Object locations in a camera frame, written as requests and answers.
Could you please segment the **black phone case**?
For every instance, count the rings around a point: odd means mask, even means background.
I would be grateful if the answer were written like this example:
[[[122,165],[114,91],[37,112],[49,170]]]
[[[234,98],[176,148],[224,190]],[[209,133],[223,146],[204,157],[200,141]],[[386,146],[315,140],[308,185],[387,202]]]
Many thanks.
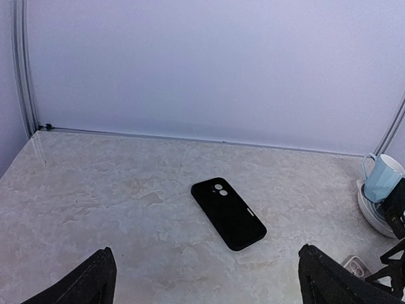
[[[266,236],[265,225],[224,178],[193,184],[190,192],[231,250],[243,250]]]

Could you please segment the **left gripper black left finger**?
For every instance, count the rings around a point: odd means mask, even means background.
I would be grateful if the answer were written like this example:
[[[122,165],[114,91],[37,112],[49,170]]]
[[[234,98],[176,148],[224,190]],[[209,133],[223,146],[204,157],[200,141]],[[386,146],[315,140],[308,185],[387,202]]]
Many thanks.
[[[115,258],[106,247],[25,303],[113,303],[115,285]]]

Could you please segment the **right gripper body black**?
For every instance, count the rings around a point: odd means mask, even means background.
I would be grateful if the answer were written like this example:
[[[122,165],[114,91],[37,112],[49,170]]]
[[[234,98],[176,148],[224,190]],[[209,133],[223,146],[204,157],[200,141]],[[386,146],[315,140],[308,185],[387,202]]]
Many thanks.
[[[404,238],[404,178],[382,203],[386,223],[397,239]]]

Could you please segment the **pink phone case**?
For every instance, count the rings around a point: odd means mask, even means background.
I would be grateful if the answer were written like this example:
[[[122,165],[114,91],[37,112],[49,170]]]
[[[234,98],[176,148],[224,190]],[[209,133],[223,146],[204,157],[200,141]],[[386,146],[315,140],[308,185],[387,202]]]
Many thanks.
[[[364,264],[362,259],[356,255],[349,255],[343,262],[343,268],[349,271],[354,276],[365,280],[367,277],[371,275],[370,270]]]

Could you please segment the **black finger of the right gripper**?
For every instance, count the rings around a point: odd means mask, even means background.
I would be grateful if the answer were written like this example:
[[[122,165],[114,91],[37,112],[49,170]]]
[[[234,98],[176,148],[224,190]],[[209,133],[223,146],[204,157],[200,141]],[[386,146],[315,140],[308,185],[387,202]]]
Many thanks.
[[[380,257],[385,265],[378,272],[368,276],[365,281],[386,293],[404,292],[404,240],[401,240],[388,252]],[[390,286],[379,282],[384,277],[390,278]]]

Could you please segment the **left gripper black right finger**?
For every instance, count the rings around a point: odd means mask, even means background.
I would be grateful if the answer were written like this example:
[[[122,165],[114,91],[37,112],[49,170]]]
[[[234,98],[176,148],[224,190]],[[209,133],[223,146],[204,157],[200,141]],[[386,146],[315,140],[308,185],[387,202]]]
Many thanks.
[[[347,271],[314,245],[299,251],[303,303],[402,303],[403,293],[386,293]],[[390,278],[378,280],[390,286]]]

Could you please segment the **light blue mug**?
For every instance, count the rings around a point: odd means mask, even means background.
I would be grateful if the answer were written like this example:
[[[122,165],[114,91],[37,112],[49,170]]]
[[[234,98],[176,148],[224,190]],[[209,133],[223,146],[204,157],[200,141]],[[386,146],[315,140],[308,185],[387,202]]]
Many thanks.
[[[372,171],[367,174],[365,162],[368,158],[374,161]],[[363,193],[372,203],[380,203],[393,191],[404,176],[404,167],[393,157],[368,153],[362,161],[364,178]]]

